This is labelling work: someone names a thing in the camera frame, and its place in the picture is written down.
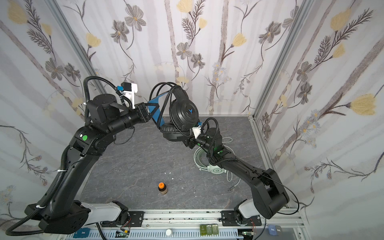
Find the black blue headphones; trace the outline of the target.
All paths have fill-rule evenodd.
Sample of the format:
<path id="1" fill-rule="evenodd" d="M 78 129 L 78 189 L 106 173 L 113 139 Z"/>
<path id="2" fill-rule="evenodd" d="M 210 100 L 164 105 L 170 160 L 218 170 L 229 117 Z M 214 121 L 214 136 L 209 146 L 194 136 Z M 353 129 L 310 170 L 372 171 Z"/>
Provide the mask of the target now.
<path id="1" fill-rule="evenodd" d="M 172 82 L 155 85 L 147 107 L 157 128 L 170 142 L 186 141 L 199 122 L 196 105 L 181 86 Z"/>

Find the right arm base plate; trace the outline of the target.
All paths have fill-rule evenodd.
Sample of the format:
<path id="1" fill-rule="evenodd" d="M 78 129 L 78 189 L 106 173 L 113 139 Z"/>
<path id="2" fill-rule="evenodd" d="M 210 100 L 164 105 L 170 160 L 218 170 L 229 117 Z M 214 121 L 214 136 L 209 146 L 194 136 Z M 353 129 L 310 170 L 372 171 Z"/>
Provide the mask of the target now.
<path id="1" fill-rule="evenodd" d="M 259 227 L 263 225 L 259 215 L 244 217 L 239 211 L 234 210 L 221 211 L 220 222 L 223 227 Z"/>

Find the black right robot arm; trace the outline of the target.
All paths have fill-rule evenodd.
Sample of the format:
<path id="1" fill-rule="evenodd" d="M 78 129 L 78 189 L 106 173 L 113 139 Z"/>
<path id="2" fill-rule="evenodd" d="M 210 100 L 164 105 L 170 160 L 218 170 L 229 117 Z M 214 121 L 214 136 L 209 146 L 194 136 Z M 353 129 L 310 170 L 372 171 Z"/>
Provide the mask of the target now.
<path id="1" fill-rule="evenodd" d="M 200 147 L 210 164 L 225 169 L 241 180 L 251 189 L 254 206 L 260 215 L 271 219 L 289 201 L 289 195 L 277 173 L 272 169 L 262 170 L 238 158 L 232 150 L 222 143 L 222 136 L 214 128 L 198 137 L 191 136 L 183 143 L 193 149 Z"/>

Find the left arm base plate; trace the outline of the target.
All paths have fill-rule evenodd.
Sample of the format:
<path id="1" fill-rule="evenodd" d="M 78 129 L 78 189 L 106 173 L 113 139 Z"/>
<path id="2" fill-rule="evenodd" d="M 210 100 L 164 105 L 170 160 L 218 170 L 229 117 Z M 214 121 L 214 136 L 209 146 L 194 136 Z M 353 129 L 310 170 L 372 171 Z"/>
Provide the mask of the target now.
<path id="1" fill-rule="evenodd" d="M 102 221 L 100 225 L 104 228 L 123 227 L 133 228 L 141 227 L 144 220 L 144 211 L 122 211 L 114 221 Z"/>

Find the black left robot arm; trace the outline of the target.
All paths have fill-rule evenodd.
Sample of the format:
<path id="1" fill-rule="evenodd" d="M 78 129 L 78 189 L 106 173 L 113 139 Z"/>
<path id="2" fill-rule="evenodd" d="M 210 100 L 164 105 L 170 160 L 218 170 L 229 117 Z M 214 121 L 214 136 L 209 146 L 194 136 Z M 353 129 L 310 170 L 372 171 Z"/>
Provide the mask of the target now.
<path id="1" fill-rule="evenodd" d="M 55 182 L 35 205 L 25 212 L 39 221 L 41 233 L 72 234 L 84 225 L 114 221 L 122 205 L 87 204 L 75 199 L 89 171 L 114 142 L 115 135 L 151 119 L 147 104 L 133 109 L 120 105 L 114 95 L 102 94 L 86 103 L 91 123 L 76 131 L 65 148 Z"/>

